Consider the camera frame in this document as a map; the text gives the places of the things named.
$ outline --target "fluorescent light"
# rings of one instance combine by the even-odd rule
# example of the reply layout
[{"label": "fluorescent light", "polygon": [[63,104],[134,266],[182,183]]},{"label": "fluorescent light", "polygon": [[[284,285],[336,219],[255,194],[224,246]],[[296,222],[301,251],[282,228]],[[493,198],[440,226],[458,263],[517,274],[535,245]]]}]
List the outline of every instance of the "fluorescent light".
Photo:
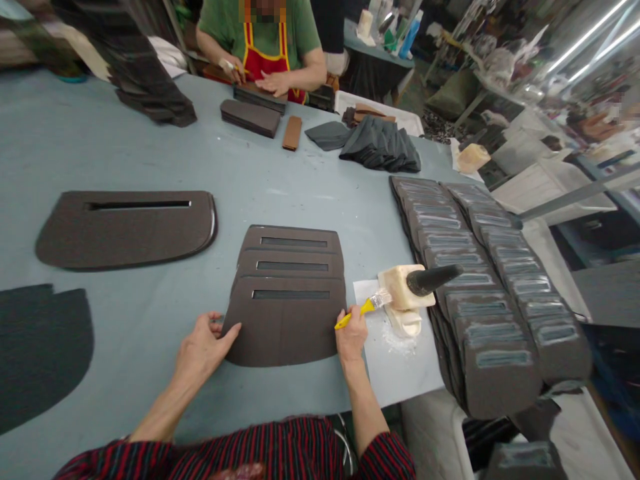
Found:
[{"label": "fluorescent light", "polygon": [[578,72],[572,76],[569,79],[569,83],[572,83],[574,80],[576,80],[576,78],[578,78],[580,75],[582,75],[584,72],[586,72],[586,70],[591,66],[590,63],[586,64],[584,67],[582,67],[580,70],[578,70]]},{"label": "fluorescent light", "polygon": [[630,36],[630,34],[635,32],[636,30],[638,30],[638,28],[640,28],[640,20],[638,20],[636,23],[634,23],[633,26],[629,30],[627,30],[622,35],[620,35],[618,38],[616,38],[616,40],[611,42],[610,46],[608,46],[607,48],[602,50],[602,52],[600,52],[600,54],[595,59],[596,60],[600,60],[602,57],[604,57],[606,54],[608,54],[611,50],[613,50],[618,45],[620,45],[620,43],[623,42],[628,36]]},{"label": "fluorescent light", "polygon": [[589,30],[588,32],[586,32],[586,34],[584,34],[584,36],[578,40],[569,50],[567,50],[565,52],[565,54],[560,57],[549,69],[548,73],[551,73],[552,71],[554,71],[558,65],[560,65],[568,56],[570,56],[570,54],[572,54],[574,52],[574,50],[576,50],[576,48],[578,48],[580,45],[582,45],[590,36],[592,36],[593,32],[595,32],[596,30],[598,30],[598,28],[600,28],[604,22],[606,22],[607,20],[609,20],[611,18],[611,16],[616,13],[618,10],[620,10],[620,7],[622,7],[626,2],[628,2],[628,0],[620,0],[620,2],[614,7],[612,8],[608,14],[606,14],[604,17],[602,17],[602,19],[596,23],[591,30]]}]

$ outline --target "hand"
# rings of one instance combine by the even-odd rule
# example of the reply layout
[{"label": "hand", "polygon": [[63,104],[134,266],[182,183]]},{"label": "hand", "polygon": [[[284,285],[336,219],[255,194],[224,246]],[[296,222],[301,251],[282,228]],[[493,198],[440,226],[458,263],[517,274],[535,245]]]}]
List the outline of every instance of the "hand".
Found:
[{"label": "hand", "polygon": [[[340,362],[343,365],[362,360],[362,348],[365,346],[368,334],[365,316],[360,315],[360,306],[352,305],[349,310],[351,312],[351,320],[349,320],[346,327],[335,331],[338,356],[340,356]],[[338,315],[337,322],[342,320],[344,316],[345,311],[342,310]]]},{"label": "hand", "polygon": [[242,64],[242,61],[238,57],[226,54],[224,57],[222,57],[218,65],[220,65],[222,70],[224,70],[225,74],[230,78],[232,82],[240,84],[247,82],[247,78],[245,76],[245,66]]},{"label": "hand", "polygon": [[172,383],[200,387],[220,366],[242,327],[238,323],[221,337],[222,325],[212,322],[220,317],[211,311],[195,321],[193,331],[180,344]]},{"label": "hand", "polygon": [[290,72],[261,72],[264,80],[256,80],[255,84],[266,91],[272,92],[274,97],[280,97],[284,95],[291,88],[291,82],[289,80]]}]

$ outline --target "apron strap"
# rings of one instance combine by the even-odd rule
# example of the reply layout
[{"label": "apron strap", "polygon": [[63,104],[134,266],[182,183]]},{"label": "apron strap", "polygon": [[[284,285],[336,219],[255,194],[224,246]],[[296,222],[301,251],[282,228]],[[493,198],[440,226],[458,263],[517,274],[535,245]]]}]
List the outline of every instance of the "apron strap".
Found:
[{"label": "apron strap", "polygon": [[286,22],[280,22],[279,24],[280,37],[280,56],[287,57],[287,24]]},{"label": "apron strap", "polygon": [[253,46],[253,25],[251,22],[245,22],[245,45]]}]

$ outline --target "person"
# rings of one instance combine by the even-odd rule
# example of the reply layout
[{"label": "person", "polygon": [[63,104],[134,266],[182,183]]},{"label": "person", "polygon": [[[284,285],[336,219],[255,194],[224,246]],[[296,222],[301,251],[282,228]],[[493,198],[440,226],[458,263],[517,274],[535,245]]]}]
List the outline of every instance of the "person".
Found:
[{"label": "person", "polygon": [[309,0],[205,0],[196,38],[232,82],[254,81],[275,97],[304,103],[327,78]]},{"label": "person", "polygon": [[[342,320],[340,312],[337,321]],[[326,418],[295,417],[177,447],[173,433],[188,404],[220,366],[241,331],[241,324],[221,337],[221,315],[200,315],[180,345],[169,386],[158,396],[134,432],[70,460],[55,480],[97,479],[340,479],[344,478],[337,436]],[[367,324],[359,306],[335,339],[353,411],[360,458],[357,479],[412,479],[411,455],[387,422],[373,394],[362,349]]]},{"label": "person", "polygon": [[345,50],[345,0],[311,0],[311,10],[325,55],[327,82],[347,70],[349,55]]}]

